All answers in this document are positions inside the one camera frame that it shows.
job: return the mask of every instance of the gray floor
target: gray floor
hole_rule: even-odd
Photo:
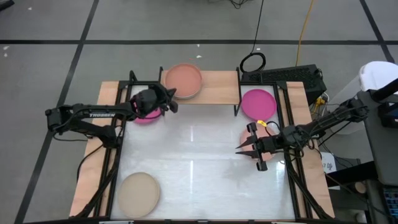
[[[99,0],[88,40],[239,40],[256,32],[260,1],[236,10],[228,1]],[[367,0],[384,40],[398,40],[397,0]],[[310,0],[265,0],[261,40],[297,40]],[[0,12],[5,40],[79,40],[93,0],[25,0]],[[377,40],[358,0],[318,0],[305,40]],[[0,219],[13,223],[47,132],[44,111],[57,104],[77,45],[0,44]],[[189,62],[204,70],[233,70],[251,44],[84,45],[65,103],[96,103],[104,80],[155,80],[159,66]],[[267,69],[294,66],[296,45],[257,45]],[[389,45],[398,61],[398,46]],[[300,64],[323,70],[331,97],[359,68],[386,58],[379,45],[303,45]],[[255,58],[248,69],[259,63]],[[81,137],[66,134],[65,138]],[[327,143],[336,155],[371,161],[366,133],[336,135]],[[25,222],[67,218],[83,142],[52,141]]]

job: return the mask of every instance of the pink petri dish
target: pink petri dish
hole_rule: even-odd
[[[148,119],[137,118],[134,120],[134,122],[137,124],[149,124],[149,123],[152,123],[152,122],[158,120],[161,117],[160,114],[161,114],[160,109],[157,108],[156,110],[152,111],[145,117]]]
[[[266,121],[276,112],[276,101],[265,90],[249,90],[242,97],[242,109],[251,119]]]

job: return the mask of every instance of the white table surface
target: white table surface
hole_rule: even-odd
[[[132,95],[145,88],[134,86]],[[255,88],[274,95],[271,86],[242,86],[242,96]],[[130,174],[146,172],[159,182],[160,199],[142,219],[294,220],[284,155],[259,172],[255,160],[235,154],[250,122],[231,105],[179,105],[154,123],[128,122],[111,218],[128,218],[118,189]]]

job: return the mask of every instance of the yellow cable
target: yellow cable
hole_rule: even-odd
[[[301,30],[300,39],[298,40],[297,55],[296,55],[296,66],[299,63],[301,39],[303,38],[304,30],[305,30],[305,28],[307,26],[308,18],[310,17],[310,13],[311,13],[311,10],[312,10],[313,2],[314,2],[314,0],[311,0],[310,8],[308,9],[307,15],[305,16],[303,29]]]
[[[311,112],[311,115],[315,114],[316,110],[318,109],[318,106],[319,106],[318,104],[315,105],[315,109],[314,111]]]

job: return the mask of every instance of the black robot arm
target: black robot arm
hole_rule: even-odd
[[[360,122],[367,118],[368,108],[364,106],[361,100],[349,99],[334,110],[334,112],[323,116],[320,119],[312,121],[308,124],[291,125],[282,130],[274,136],[258,138],[256,135],[256,124],[250,123],[247,125],[249,136],[242,145],[248,146],[252,144],[253,151],[241,151],[237,154],[243,154],[258,158],[257,169],[259,171],[267,170],[266,163],[260,156],[262,153],[269,152],[275,154],[278,149],[293,149],[301,150],[308,141],[317,134],[327,130],[328,128],[340,124],[343,121]]]
[[[149,113],[159,108],[164,111],[178,111],[178,104],[172,101],[176,89],[167,90],[161,84],[149,85],[147,90],[142,90],[134,95],[129,102],[118,105],[62,105],[45,111],[47,127],[54,133],[62,134],[74,131],[89,136],[98,137],[104,147],[114,148],[120,142],[113,127],[97,126],[84,118],[117,118],[132,121],[136,118],[144,119]]]

